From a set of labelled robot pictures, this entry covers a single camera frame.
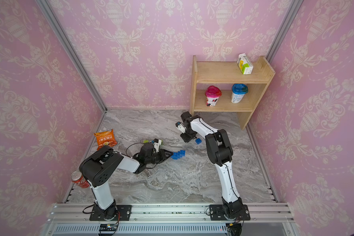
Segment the blue lego brick assembly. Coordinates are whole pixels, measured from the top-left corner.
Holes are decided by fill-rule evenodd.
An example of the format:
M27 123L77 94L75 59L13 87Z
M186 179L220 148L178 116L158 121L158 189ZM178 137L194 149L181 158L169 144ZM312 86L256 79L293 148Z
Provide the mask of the blue lego brick assembly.
M173 155L171 156L173 160L178 160L180 159L180 153L179 152L174 152Z

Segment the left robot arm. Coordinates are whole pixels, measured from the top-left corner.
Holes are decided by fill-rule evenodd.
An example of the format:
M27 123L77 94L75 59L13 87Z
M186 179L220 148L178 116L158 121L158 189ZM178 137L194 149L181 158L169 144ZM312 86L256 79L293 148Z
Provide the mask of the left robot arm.
M156 166L173 155L171 151L156 148L153 143L144 143L140 151L133 156L127 156L105 145L86 158L80 164L79 171L95 197L91 219L94 220L96 216L107 221L120 218L120 212L109 186L109 178L117 169L139 174L148 165Z

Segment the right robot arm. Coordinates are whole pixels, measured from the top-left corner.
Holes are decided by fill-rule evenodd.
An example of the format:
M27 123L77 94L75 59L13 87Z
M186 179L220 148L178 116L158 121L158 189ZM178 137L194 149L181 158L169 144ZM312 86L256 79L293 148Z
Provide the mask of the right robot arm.
M234 152L227 132L210 126L200 116L193 116L189 112L182 113L181 119L181 122L176 123L176 127L181 131L184 142L190 142L197 135L206 142L207 156L214 164L220 179L224 214L229 219L247 219L247 210L234 180L232 170Z

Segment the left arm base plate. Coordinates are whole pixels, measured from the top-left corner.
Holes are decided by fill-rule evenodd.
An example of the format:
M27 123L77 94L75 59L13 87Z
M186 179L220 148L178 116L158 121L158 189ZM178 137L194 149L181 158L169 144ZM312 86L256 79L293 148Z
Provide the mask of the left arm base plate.
M129 221L132 205L110 206L102 210L98 205L94 205L90 214L90 221Z

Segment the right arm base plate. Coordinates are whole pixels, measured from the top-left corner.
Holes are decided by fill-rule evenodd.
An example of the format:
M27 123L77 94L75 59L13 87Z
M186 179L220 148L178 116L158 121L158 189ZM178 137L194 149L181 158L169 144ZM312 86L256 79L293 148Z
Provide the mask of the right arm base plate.
M226 205L209 205L205 213L211 221L249 221L251 219L247 205L237 208Z

